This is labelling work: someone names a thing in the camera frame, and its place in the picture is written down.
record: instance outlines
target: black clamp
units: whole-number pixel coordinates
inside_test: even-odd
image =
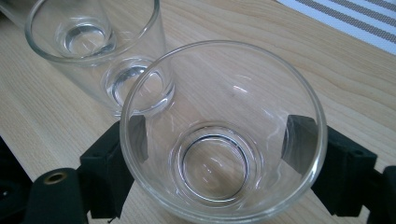
[[[299,173],[304,169],[300,164],[307,164],[304,160],[314,156],[307,149],[317,143],[317,128],[311,118],[288,118],[283,160]],[[371,212],[367,223],[396,223],[396,166],[380,174],[375,170],[376,158],[373,152],[328,127],[326,158],[311,189],[331,215],[358,217],[366,206]]]
[[[302,173],[312,161],[318,137],[311,118],[289,116],[282,159]],[[367,223],[396,224],[396,166],[375,170],[376,155],[328,127],[328,149],[312,190],[330,214],[357,217],[363,206]],[[31,223],[87,223],[92,218],[120,217],[134,182],[120,150],[120,123],[115,123],[80,157],[77,170],[65,168],[40,176],[33,184],[25,215]]]
[[[111,126],[81,157],[77,170],[40,176],[32,186],[24,224],[88,223],[120,217],[134,183],[120,150],[120,123]]]

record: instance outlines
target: glass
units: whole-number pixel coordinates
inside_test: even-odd
[[[290,116],[312,119],[313,141],[285,144],[295,134]],[[318,97],[289,63],[249,44],[206,41],[165,54],[139,77],[120,140],[136,182],[170,212],[250,223],[311,187],[327,126]]]
[[[119,116],[137,77],[166,52],[159,0],[40,0],[31,48]]]

